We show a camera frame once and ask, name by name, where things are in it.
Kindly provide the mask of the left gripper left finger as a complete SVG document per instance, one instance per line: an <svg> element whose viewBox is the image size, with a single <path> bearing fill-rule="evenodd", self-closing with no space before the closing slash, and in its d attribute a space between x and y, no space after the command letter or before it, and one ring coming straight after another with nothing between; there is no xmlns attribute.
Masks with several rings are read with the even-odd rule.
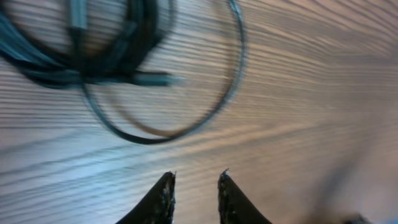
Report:
<svg viewBox="0 0 398 224"><path fill-rule="evenodd" d="M175 174L166 172L141 201L116 224L172 224L175 210Z"/></svg>

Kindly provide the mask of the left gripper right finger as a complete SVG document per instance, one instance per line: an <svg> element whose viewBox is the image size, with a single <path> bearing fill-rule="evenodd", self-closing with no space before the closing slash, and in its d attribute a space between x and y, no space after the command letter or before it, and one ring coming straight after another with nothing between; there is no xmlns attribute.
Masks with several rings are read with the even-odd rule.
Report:
<svg viewBox="0 0 398 224"><path fill-rule="evenodd" d="M218 212L221 224L271 224L224 170L218 179Z"/></svg>

